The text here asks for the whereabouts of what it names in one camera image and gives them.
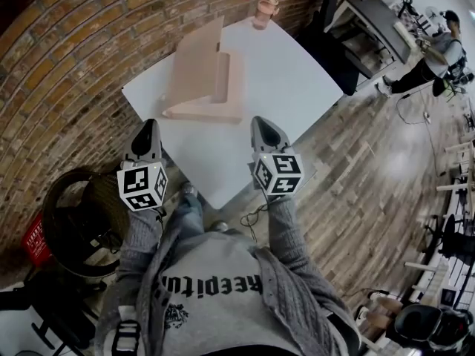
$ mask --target black pants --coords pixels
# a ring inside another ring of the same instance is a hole
[[[434,74],[426,65],[424,59],[421,59],[414,69],[391,85],[391,92],[403,93],[434,80],[435,78],[436,74]]]

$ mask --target graphic print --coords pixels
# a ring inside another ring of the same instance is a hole
[[[165,329],[178,329],[188,318],[188,312],[183,309],[183,305],[170,303],[165,311]]]

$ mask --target cable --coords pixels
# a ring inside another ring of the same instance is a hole
[[[425,123],[425,120],[424,120],[424,121],[421,121],[421,122],[408,122],[408,121],[406,121],[406,119],[405,119],[404,117],[402,117],[402,115],[401,115],[401,111],[399,110],[399,102],[400,102],[401,100],[403,100],[403,99],[408,98],[410,95],[411,95],[411,94],[408,93],[408,94],[404,95],[403,97],[399,98],[399,100],[396,102],[396,111],[398,111],[398,115],[399,115],[399,117],[401,118],[401,120],[402,120],[405,124],[407,124],[407,125],[424,124],[424,123]]]
[[[252,239],[254,239],[255,242],[257,242],[258,239],[255,236],[254,228],[252,226],[255,225],[259,221],[259,213],[262,211],[268,211],[268,210],[269,210],[269,203],[264,203],[263,205],[260,205],[259,207],[257,207],[255,211],[249,212],[248,214],[240,218],[240,224],[243,227],[247,227],[251,230]],[[255,216],[255,220],[251,222],[250,218],[252,218],[253,216]]]
[[[166,210],[164,207],[157,207],[157,208],[152,208],[155,212],[157,212],[157,216],[155,217],[155,220],[160,223],[160,226],[162,227],[162,233],[165,231],[163,228],[163,218],[167,215]]]
[[[425,129],[427,130],[427,134],[429,135],[429,140],[430,140],[430,147],[432,148],[432,156],[433,156],[433,168],[434,168],[434,171],[436,172],[436,177],[439,176],[439,172],[437,170],[437,157],[436,157],[436,149],[434,148],[433,146],[433,141],[432,141],[432,135],[430,134],[430,129],[429,129],[429,124],[427,122],[426,119],[422,120],[421,122],[408,122],[404,117],[402,117],[401,115],[401,111],[399,110],[399,102],[403,99],[407,99],[408,97],[412,96],[413,94],[415,93],[420,93],[421,95],[421,100],[422,100],[422,104],[424,105],[424,109],[426,112],[428,112],[428,107],[425,103],[425,100],[424,100],[424,95],[422,95],[422,90],[424,90],[425,88],[427,87],[430,87],[432,84],[429,84],[427,86],[425,86],[424,88],[419,88],[417,91],[414,91],[412,93],[407,93],[405,94],[404,96],[402,96],[401,98],[399,98],[399,100],[396,102],[396,111],[399,115],[399,117],[401,118],[401,120],[407,124],[407,125],[418,125],[418,124],[425,124]]]
[[[251,235],[252,235],[252,239],[255,241],[255,242],[258,242],[258,239],[257,237],[255,236],[255,232],[254,232],[254,228],[252,227],[253,225],[256,225],[257,222],[259,221],[259,213],[260,212],[265,212],[265,211],[268,211],[269,210],[269,206],[271,204],[273,204],[273,202],[276,202],[277,200],[280,199],[280,197],[278,197],[277,199],[273,200],[273,201],[269,201],[267,199],[267,195],[266,195],[266,192],[262,189],[262,186],[259,185],[259,187],[261,188],[261,191],[262,191],[262,194],[264,195],[264,198],[266,198],[266,202],[263,204],[263,205],[260,205],[259,207],[257,207],[253,212],[249,212],[248,214],[242,216],[240,218],[240,224],[243,226],[243,227],[247,227],[251,230]],[[251,218],[255,216],[255,219],[254,221],[251,222]]]
[[[345,297],[352,298],[352,297],[354,297],[355,295],[357,295],[357,294],[359,294],[359,293],[362,293],[363,291],[372,291],[372,292],[374,292],[374,293],[381,293],[381,294],[384,294],[384,295],[392,295],[393,297],[402,299],[401,296],[395,295],[395,294],[391,294],[388,290],[372,289],[372,288],[359,289],[358,291],[355,291],[355,292],[352,293],[352,294],[344,294],[344,295],[341,296],[341,298],[345,298]]]
[[[422,95],[422,89],[419,89],[419,94],[421,95],[422,104],[424,105],[425,110],[428,112],[428,107],[425,104],[424,95]],[[432,135],[430,134],[429,124],[427,120],[424,120],[424,124],[425,124],[425,128],[427,129],[427,134],[429,135],[430,147],[432,148],[432,156],[433,156],[433,169],[436,172],[436,178],[437,178],[439,175],[439,172],[437,171],[436,149],[433,146]]]

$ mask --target black bag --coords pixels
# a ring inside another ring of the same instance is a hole
[[[432,84],[432,94],[435,97],[442,95],[444,91],[447,90],[447,85],[445,85],[446,83],[448,82],[446,82],[444,79],[436,77]]]
[[[452,42],[458,42],[462,44],[460,40],[458,39],[454,39]],[[448,67],[448,71],[447,71],[447,74],[445,75],[445,78],[449,80],[458,79],[463,74],[463,70],[465,69],[466,64],[467,64],[467,52],[462,47],[462,56],[459,58],[457,62],[455,62],[453,65]]]

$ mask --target cardboard piece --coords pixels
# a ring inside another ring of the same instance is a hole
[[[174,57],[163,116],[237,124],[243,118],[244,64],[220,52],[221,16],[183,37]]]

